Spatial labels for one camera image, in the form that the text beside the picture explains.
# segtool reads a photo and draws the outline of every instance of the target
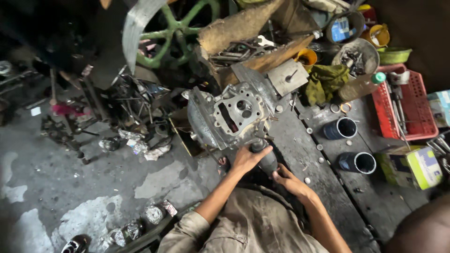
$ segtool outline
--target yellow plastic cup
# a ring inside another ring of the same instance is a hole
[[[309,70],[317,62],[317,54],[314,50],[304,48],[297,53],[294,61],[300,62],[306,70]]]
[[[378,40],[378,43],[376,43],[376,41],[373,41],[372,39],[373,37],[375,37]],[[372,26],[370,30],[366,30],[363,32],[361,38],[367,40],[376,48],[387,46],[387,44],[391,40],[386,24]]]

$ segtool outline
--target forearm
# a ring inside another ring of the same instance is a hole
[[[299,198],[310,218],[314,238],[330,253],[351,253],[316,194]]]
[[[231,170],[194,211],[212,224],[242,176],[240,171]]]

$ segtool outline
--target red plastic basket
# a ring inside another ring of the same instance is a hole
[[[399,68],[406,70],[404,64],[394,64],[388,66],[380,66],[377,72],[393,72]],[[409,70],[409,84],[402,85],[401,91],[403,99],[401,105],[407,119],[405,134],[406,140],[420,140],[436,137],[439,134],[433,114],[431,113],[430,104],[427,99],[427,92],[423,84],[422,75],[420,73]],[[399,125],[394,116],[391,96],[387,90],[385,82],[380,84],[377,91],[372,93],[375,108],[377,110],[378,120],[380,122],[383,137],[400,138]]]

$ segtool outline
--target green cardboard box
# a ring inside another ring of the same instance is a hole
[[[375,154],[387,181],[392,185],[428,189],[442,180],[442,171],[428,146],[395,146]]]

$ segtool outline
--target workbench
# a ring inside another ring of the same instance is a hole
[[[374,153],[401,140],[383,138],[372,97],[350,102],[351,111],[333,113],[329,105],[303,107],[297,100],[293,111],[286,108],[273,122],[269,135],[275,137],[274,150],[280,162],[300,180],[308,177],[343,238],[354,253],[380,252],[397,225],[413,210],[428,202],[426,192],[390,185],[378,166],[371,175],[346,172],[336,164],[343,152]],[[322,126],[347,116],[357,122],[358,134],[348,139],[328,140]],[[312,128],[312,134],[306,132]]]

